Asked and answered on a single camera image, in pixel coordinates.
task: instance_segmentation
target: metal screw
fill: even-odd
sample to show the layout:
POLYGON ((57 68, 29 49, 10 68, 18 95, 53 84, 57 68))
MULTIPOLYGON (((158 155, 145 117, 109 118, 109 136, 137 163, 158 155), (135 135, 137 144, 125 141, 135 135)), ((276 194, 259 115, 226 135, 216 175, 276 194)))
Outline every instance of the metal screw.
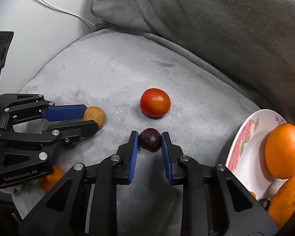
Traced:
POLYGON ((39 158, 40 158, 41 160, 46 160, 47 157, 48 157, 48 155, 47 155, 46 153, 44 153, 44 152, 41 152, 41 153, 39 154, 39 158))
POLYGON ((182 155, 182 156, 180 156, 180 159, 182 161, 189 161, 190 160, 190 157, 188 155, 182 155))
POLYGON ((110 157, 110 159, 112 160, 112 161, 119 161, 120 160, 120 156, 119 155, 113 155, 112 157, 110 157))
POLYGON ((226 170, 225 166, 223 164, 218 164, 216 165, 216 168, 219 170, 219 171, 224 171, 226 170))
POLYGON ((83 164, 82 163, 77 163, 74 165, 73 167, 75 170, 81 170, 83 168, 83 164))
POLYGON ((54 136, 59 135, 59 133, 60 133, 59 130, 53 130, 53 135, 54 135, 54 136))

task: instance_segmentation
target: pillow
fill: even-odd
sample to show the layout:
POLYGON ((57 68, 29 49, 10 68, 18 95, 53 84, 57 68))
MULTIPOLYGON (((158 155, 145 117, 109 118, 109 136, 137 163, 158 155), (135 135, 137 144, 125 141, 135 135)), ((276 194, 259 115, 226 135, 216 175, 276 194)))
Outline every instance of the pillow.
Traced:
MULTIPOLYGON (((211 73, 170 50, 178 45, 153 34, 113 27, 89 34, 64 49, 22 89, 41 93, 56 105, 99 106, 106 113, 95 136, 63 149, 56 165, 64 171, 75 163, 100 163, 126 143, 132 130, 168 131, 174 144, 206 165, 225 162, 230 145, 244 120, 259 108, 211 73), (151 87, 163 89, 171 109, 158 120, 145 117, 139 101, 151 87)), ((201 59, 199 64, 209 65, 201 59)), ((32 121, 16 131, 40 133, 49 123, 32 121)), ((182 187, 165 177, 161 151, 140 149, 133 183, 117 187, 119 235, 178 236, 182 215, 182 187)), ((26 216, 43 197, 37 181, 13 194, 15 206, 26 216)))
POLYGON ((110 23, 201 57, 259 107, 295 124, 295 0, 91 0, 110 23))

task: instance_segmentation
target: plate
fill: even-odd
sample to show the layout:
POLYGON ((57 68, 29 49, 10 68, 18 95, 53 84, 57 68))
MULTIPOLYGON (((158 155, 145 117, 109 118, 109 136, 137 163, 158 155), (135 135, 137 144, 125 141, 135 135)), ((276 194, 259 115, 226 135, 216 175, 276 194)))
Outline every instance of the plate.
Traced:
POLYGON ((226 160, 226 167, 257 199, 272 200, 286 181, 272 176, 264 156, 268 135, 282 123, 286 123, 285 119, 272 110, 254 112, 240 127, 226 160))

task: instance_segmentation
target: pink flower pattern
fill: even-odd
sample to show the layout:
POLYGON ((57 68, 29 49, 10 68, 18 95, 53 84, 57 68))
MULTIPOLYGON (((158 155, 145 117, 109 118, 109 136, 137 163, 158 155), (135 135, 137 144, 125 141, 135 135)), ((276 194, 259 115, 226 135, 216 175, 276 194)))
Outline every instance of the pink flower pattern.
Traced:
POLYGON ((286 123, 284 119, 280 119, 279 117, 275 117, 275 120, 279 122, 279 125, 286 123))
POLYGON ((243 143, 243 141, 246 141, 246 143, 249 141, 249 137, 251 136, 251 126, 252 124, 255 124, 255 129, 257 128, 257 126, 259 125, 259 119, 254 122, 252 119, 250 119, 246 125, 244 126, 244 128, 242 129, 242 131, 240 132, 239 134, 239 137, 235 143, 235 147, 233 149, 233 152, 230 156, 230 161, 229 161, 229 164, 228 164, 228 169, 231 171, 231 172, 234 172, 237 165, 238 165, 238 160, 239 160, 239 157, 241 155, 241 145, 243 143))

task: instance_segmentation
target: cherry tomato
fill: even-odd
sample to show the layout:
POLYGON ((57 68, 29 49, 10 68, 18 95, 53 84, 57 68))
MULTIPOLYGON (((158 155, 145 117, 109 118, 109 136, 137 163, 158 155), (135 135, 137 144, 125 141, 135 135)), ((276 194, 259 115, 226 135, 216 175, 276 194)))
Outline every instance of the cherry tomato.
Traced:
POLYGON ((147 89, 141 96, 140 108, 144 115, 161 117, 167 114, 171 107, 171 99, 163 90, 147 89))

